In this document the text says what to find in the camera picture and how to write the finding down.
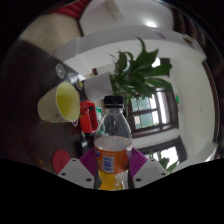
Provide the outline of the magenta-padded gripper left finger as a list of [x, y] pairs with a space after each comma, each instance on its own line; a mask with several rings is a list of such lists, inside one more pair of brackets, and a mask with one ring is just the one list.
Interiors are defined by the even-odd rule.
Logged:
[[71, 158], [58, 176], [80, 187], [93, 189], [97, 171], [95, 150], [90, 149], [80, 158]]

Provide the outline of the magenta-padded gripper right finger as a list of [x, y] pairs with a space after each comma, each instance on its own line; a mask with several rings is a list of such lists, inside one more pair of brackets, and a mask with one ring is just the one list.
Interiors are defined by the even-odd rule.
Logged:
[[156, 159], [147, 159], [135, 148], [131, 152], [129, 172], [134, 188], [141, 188], [168, 175]]

